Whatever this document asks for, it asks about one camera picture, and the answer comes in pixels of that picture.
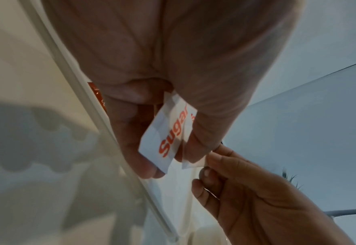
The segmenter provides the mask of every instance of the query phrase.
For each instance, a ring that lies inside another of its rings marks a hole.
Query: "skin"
[[[142,178],[163,173],[138,153],[163,92],[198,110],[184,150],[216,148],[292,32],[302,0],[43,0],[81,70],[99,87],[122,153]]]
[[[192,193],[233,245],[353,245],[286,179],[220,145],[193,180]]]

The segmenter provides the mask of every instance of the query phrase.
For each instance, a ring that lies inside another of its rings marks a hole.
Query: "paper packet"
[[[180,144],[185,147],[197,111],[176,92],[165,94],[164,105],[143,134],[138,151],[165,174]],[[205,165],[205,158],[190,163],[183,156],[182,169]]]

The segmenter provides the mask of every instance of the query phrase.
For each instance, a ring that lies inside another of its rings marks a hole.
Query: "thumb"
[[[183,149],[185,159],[195,163],[210,151],[216,149],[236,116],[214,117],[198,111],[193,123],[193,130]]]
[[[264,193],[276,182],[276,175],[244,159],[211,152],[206,157],[206,162],[220,175],[246,186],[257,194]]]

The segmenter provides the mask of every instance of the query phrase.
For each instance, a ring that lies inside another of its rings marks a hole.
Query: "hand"
[[[212,149],[247,106],[299,17],[302,0],[43,0],[81,70],[99,87],[123,155],[162,177],[140,138],[175,89],[198,110],[185,157]]]
[[[192,192],[217,219],[233,245],[353,244],[281,176],[223,145],[207,156],[207,163],[200,179],[193,180]]]

